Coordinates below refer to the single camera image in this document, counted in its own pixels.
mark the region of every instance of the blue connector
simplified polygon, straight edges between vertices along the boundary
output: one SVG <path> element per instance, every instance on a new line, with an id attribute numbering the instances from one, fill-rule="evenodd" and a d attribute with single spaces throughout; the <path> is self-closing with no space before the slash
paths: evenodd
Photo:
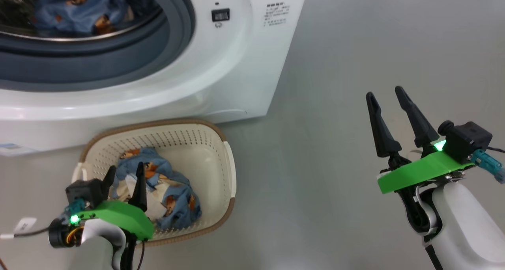
<path id="1" fill-rule="evenodd" d="M 470 159 L 475 166 L 488 171 L 501 184 L 505 183 L 505 170 L 501 167 L 501 162 L 498 162 L 490 155 L 487 155 L 483 150 L 475 150 Z"/>
<path id="2" fill-rule="evenodd" d="M 63 225 L 68 225 L 70 222 L 70 217 L 78 212 L 84 211 L 86 209 L 86 203 L 82 198 L 78 198 L 72 204 L 69 204 L 63 210 L 63 213 L 58 217 Z"/>

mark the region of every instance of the floor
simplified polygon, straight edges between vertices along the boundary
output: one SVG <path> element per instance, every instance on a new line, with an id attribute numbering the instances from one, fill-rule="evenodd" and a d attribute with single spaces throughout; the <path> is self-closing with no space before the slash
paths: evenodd
<path id="1" fill-rule="evenodd" d="M 142 268 L 431 269 L 399 197 L 377 186 L 387 161 L 375 155 L 365 94 L 375 92 L 411 159 L 395 85 L 435 128 L 475 121 L 504 148 L 498 1 L 306 0 L 268 115 L 220 125 L 238 175 L 232 216 L 206 236 L 146 249 Z M 42 226 L 61 212 L 81 149 L 0 158 L 0 232 L 23 216 Z M 477 170 L 464 184 L 505 230 L 503 186 Z M 64 270 L 74 251 L 52 249 L 44 236 L 0 241 L 9 270 Z"/>

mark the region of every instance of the washing machine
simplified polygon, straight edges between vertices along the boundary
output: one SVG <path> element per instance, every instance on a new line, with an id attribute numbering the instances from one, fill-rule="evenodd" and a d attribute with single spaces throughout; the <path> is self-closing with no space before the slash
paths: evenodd
<path id="1" fill-rule="evenodd" d="M 101 35 L 0 24 L 0 155 L 132 123 L 267 113 L 304 0 L 154 2 Z"/>

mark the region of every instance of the brown basket rim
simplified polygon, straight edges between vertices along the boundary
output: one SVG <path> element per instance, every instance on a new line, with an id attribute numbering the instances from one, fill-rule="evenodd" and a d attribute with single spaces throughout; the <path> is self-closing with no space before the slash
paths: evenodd
<path id="1" fill-rule="evenodd" d="M 139 124 L 128 125 L 128 126 L 124 126 L 124 127 L 120 127 L 120 128 L 115 128 L 115 129 L 107 130 L 105 132 L 100 133 L 99 135 L 97 135 L 93 139 L 91 139 L 91 141 L 85 146 L 84 150 L 81 153 L 81 157 L 79 158 L 79 162 L 85 162 L 88 152 L 94 146 L 94 144 L 96 144 L 96 142 L 98 142 L 99 140 L 101 140 L 105 137 L 108 137 L 110 135 L 128 132 L 131 130 L 137 130 L 137 129 L 141 129 L 141 128 L 164 126 L 164 125 L 175 125 L 175 124 L 201 124 L 201 125 L 205 125 L 205 126 L 212 128 L 219 135 L 220 139 L 223 142 L 226 141 L 226 137 L 224 136 L 222 130 L 220 130 L 219 127 L 217 127 L 216 125 L 214 125 L 208 121 L 204 121 L 204 120 L 200 120 L 200 119 L 166 119 L 166 120 L 160 120 L 160 121 L 150 121 L 150 122 L 146 122 L 146 123 L 139 123 Z M 231 211 L 233 211 L 234 205 L 235 205 L 235 198 L 232 197 L 232 198 L 230 198 L 230 202 L 228 204 L 228 208 L 226 209 L 224 216 L 222 216 L 222 218 L 220 220 L 218 220 L 217 223 L 211 225 L 210 227 L 206 227 L 203 230 L 199 230 L 194 233 L 185 234 L 182 236 L 176 236 L 176 237 L 168 238 L 168 239 L 147 241 L 146 246 L 150 247 L 150 246 L 159 246 L 159 245 L 164 245 L 164 244 L 169 244 L 169 243 L 175 243 L 175 242 L 184 241 L 184 240 L 195 238 L 197 236 L 202 236 L 202 235 L 208 234 L 208 233 L 216 230 L 217 228 L 222 226 L 224 224 L 224 222 L 226 222 L 226 220 L 231 215 Z"/>

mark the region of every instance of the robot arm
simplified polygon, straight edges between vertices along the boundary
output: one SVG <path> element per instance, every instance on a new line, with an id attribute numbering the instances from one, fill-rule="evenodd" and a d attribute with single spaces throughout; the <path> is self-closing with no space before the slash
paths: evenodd
<path id="1" fill-rule="evenodd" d="M 70 205 L 49 226 L 52 247 L 79 247 L 71 269 L 132 270 L 137 241 L 153 237 L 153 224 L 144 214 L 144 164 L 139 163 L 137 184 L 128 203 L 107 201 L 115 170 L 112 166 L 103 181 L 75 181 L 67 187 Z"/>
<path id="2" fill-rule="evenodd" d="M 435 269 L 505 269 L 505 235 L 463 184 L 438 186 L 431 199 L 441 230 L 424 246 Z"/>
<path id="3" fill-rule="evenodd" d="M 411 227 L 437 270 L 505 270 L 505 235 L 470 191 L 458 181 L 464 170 L 478 166 L 504 183 L 501 163 L 485 153 L 492 135 L 468 122 L 444 122 L 439 133 L 446 143 L 438 150 L 431 142 L 439 136 L 402 87 L 395 89 L 415 133 L 421 159 L 411 162 L 399 155 L 402 147 L 390 134 L 373 93 L 367 94 L 368 112 L 379 157 L 389 157 L 378 184 L 383 194 L 395 192 L 404 203 Z"/>

